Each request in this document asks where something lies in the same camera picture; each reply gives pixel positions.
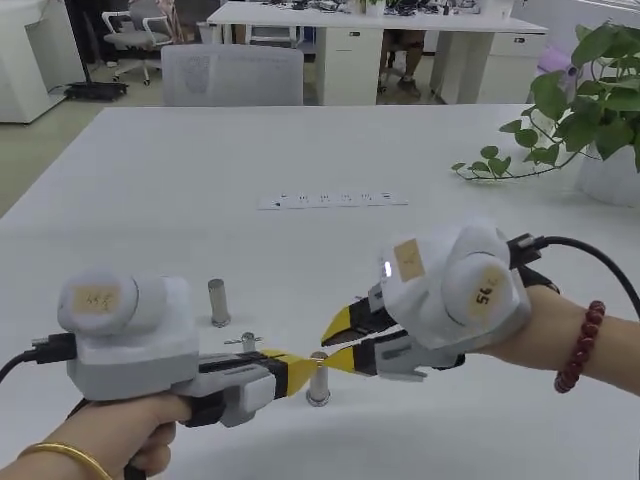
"metal peg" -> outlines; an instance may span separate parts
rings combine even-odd
[[[324,352],[314,352],[311,359],[318,364],[316,373],[309,380],[309,389],[307,390],[307,402],[314,407],[324,407],[329,403],[331,391],[329,390],[329,369],[323,365],[329,356]]]
[[[229,325],[231,315],[227,309],[227,294],[224,290],[224,280],[214,278],[209,281],[209,300],[211,301],[211,323],[222,328]]]
[[[242,344],[242,351],[244,353],[247,352],[255,352],[256,351],[256,342],[261,342],[262,337],[256,337],[252,332],[244,332],[239,340],[227,340],[224,342],[225,345],[236,345],[238,343]]]

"red bead bracelet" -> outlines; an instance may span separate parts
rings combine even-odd
[[[567,393],[578,383],[580,374],[584,370],[584,365],[591,356],[591,350],[598,338],[600,325],[604,319],[604,303],[596,300],[591,302],[589,309],[584,316],[584,322],[580,328],[580,336],[571,356],[564,368],[556,375],[554,387],[558,393]]]

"gold bracelet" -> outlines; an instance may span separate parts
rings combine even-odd
[[[31,445],[30,447],[25,448],[22,453],[18,455],[18,458],[38,452],[60,453],[67,457],[73,458],[78,463],[81,463],[85,467],[88,467],[90,470],[93,470],[93,472],[96,473],[101,480],[113,480],[113,478],[111,478],[111,475],[109,475],[107,471],[102,468],[102,466],[96,461],[95,458],[84,453],[81,450],[78,450],[75,447],[65,445],[64,443],[36,443],[35,445]]]

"fingers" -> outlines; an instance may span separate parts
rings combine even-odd
[[[148,450],[154,447],[160,447],[163,445],[170,445],[176,438],[176,424],[165,423],[156,428],[155,432],[151,434],[141,450]]]
[[[169,393],[148,397],[148,407],[158,420],[158,424],[185,422],[191,418],[191,408],[186,400]]]
[[[171,450],[168,446],[162,445],[138,453],[131,459],[131,465],[144,470],[147,476],[152,477],[164,472],[170,460]]]

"power strip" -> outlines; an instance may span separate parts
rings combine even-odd
[[[266,197],[258,202],[258,210],[290,210],[304,208],[333,207],[382,207],[385,205],[408,205],[409,202],[388,192],[350,192],[320,193],[307,195],[283,194],[278,197]]]

